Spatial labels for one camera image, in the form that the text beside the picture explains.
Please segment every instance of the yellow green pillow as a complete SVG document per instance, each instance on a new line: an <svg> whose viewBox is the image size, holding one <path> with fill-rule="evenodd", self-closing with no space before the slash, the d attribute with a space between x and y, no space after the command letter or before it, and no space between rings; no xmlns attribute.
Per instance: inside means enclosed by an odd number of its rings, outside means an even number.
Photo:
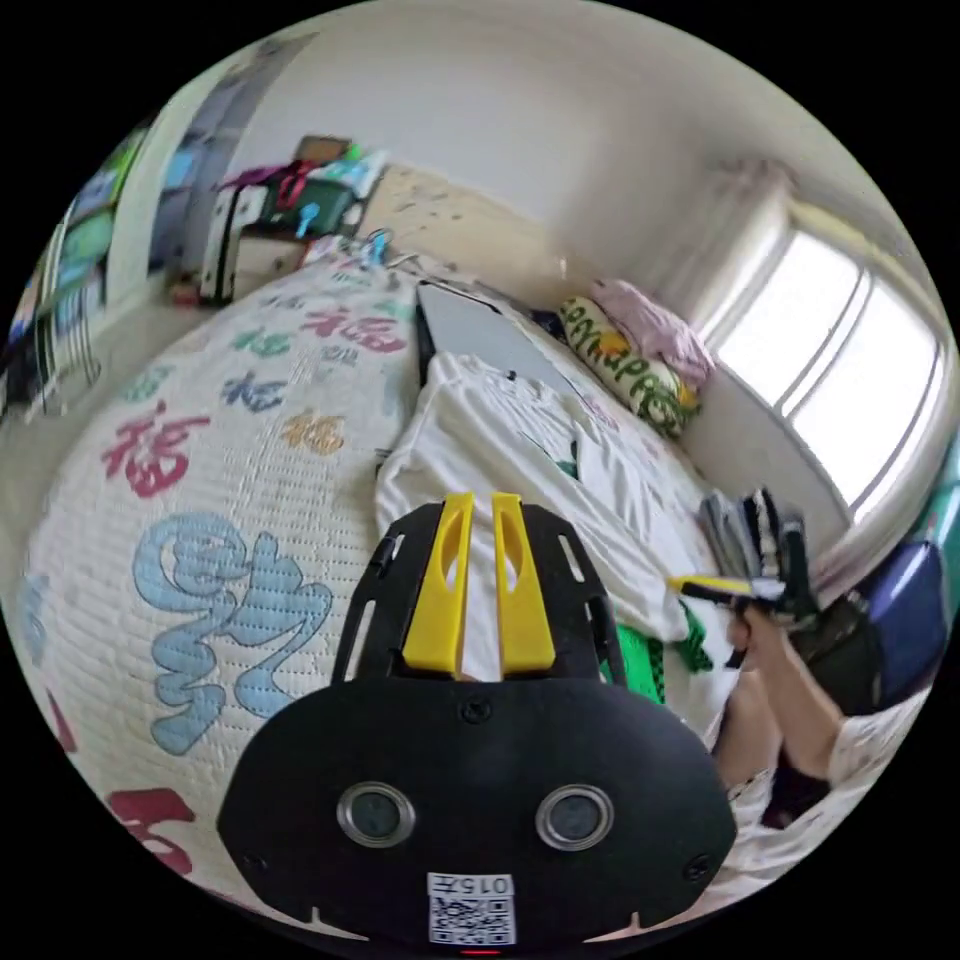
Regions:
<svg viewBox="0 0 960 960"><path fill-rule="evenodd" d="M700 409L696 390L660 360L637 353L597 304L571 297L559 310L574 352L627 409L676 439Z"/></svg>

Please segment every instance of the laptop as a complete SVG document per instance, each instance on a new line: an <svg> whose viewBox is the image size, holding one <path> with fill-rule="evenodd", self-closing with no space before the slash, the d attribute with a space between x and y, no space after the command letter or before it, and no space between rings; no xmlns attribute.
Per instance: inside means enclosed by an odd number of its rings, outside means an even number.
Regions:
<svg viewBox="0 0 960 960"><path fill-rule="evenodd" d="M496 307L433 283L421 283L417 295L421 385L426 383L430 358L445 352L475 356L506 374L539 380L560 394L577 392Z"/></svg>

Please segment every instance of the hand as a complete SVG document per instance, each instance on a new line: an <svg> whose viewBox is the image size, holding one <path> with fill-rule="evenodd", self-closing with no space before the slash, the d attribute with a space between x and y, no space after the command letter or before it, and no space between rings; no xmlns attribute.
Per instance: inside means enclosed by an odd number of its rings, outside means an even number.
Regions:
<svg viewBox="0 0 960 960"><path fill-rule="evenodd" d="M730 623L730 644L748 656L758 646L769 647L784 637L783 627L756 606L747 607Z"/></svg>

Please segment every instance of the qr code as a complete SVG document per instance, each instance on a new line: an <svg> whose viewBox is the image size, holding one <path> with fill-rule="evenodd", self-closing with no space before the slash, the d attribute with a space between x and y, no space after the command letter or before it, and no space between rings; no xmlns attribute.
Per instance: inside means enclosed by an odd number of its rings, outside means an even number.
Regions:
<svg viewBox="0 0 960 960"><path fill-rule="evenodd" d="M512 898L431 897L430 941L457 946L516 943Z"/></svg>

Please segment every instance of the wooden headboard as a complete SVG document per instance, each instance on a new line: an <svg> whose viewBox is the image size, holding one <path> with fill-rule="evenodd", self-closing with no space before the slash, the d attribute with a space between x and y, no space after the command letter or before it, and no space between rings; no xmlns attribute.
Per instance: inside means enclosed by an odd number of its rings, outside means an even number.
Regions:
<svg viewBox="0 0 960 960"><path fill-rule="evenodd" d="M366 236L382 228L393 231L396 250L455 263L537 309L556 310L568 297L587 294L599 275L536 221L413 167L387 168L358 232Z"/></svg>

